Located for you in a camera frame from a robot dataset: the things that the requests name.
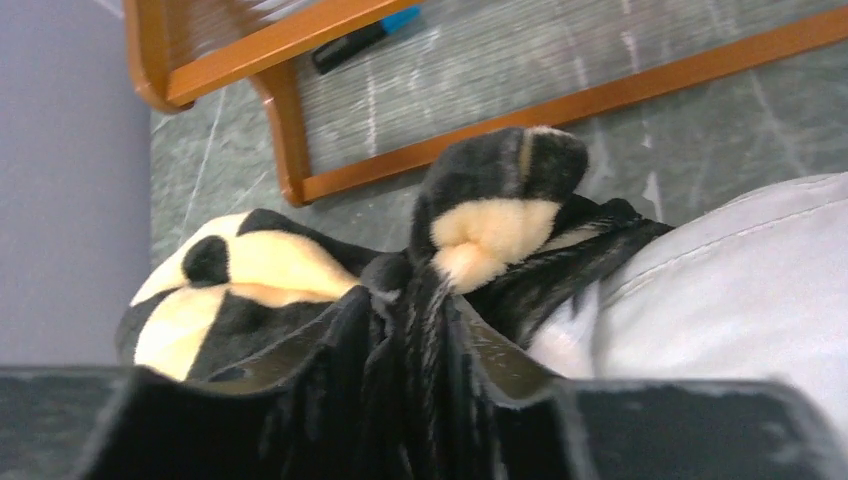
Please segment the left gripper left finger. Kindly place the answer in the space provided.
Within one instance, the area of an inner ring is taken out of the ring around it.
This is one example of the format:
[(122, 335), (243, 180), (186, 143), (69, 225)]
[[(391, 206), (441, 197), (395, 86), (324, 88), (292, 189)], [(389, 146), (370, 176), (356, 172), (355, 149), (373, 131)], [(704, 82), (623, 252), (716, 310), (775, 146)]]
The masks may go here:
[(369, 479), (361, 396), (370, 298), (357, 287), (241, 382), (135, 367), (5, 368), (5, 479)]

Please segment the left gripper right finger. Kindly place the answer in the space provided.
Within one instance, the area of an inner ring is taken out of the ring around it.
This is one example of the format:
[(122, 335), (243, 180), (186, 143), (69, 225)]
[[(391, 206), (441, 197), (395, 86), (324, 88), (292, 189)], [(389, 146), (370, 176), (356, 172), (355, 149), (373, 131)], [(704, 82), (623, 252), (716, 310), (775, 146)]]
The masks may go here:
[(843, 479), (831, 428), (768, 382), (571, 380), (461, 297), (443, 313), (456, 479)]

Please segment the black floral pillowcase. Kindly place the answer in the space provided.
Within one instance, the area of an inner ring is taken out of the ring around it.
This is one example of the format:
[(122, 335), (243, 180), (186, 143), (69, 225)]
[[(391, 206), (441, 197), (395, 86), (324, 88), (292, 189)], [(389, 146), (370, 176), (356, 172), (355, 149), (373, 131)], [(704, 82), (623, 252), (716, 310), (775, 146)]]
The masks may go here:
[(505, 128), (448, 147), (429, 168), (396, 252), (349, 244), (268, 209), (202, 225), (145, 280), (115, 335), (120, 361), (183, 384), (241, 382), (244, 365), (351, 290), (370, 298), (362, 370), (369, 479), (456, 479), (443, 308), (465, 299), (529, 355), (566, 301), (669, 231), (627, 201), (577, 186), (585, 144)]

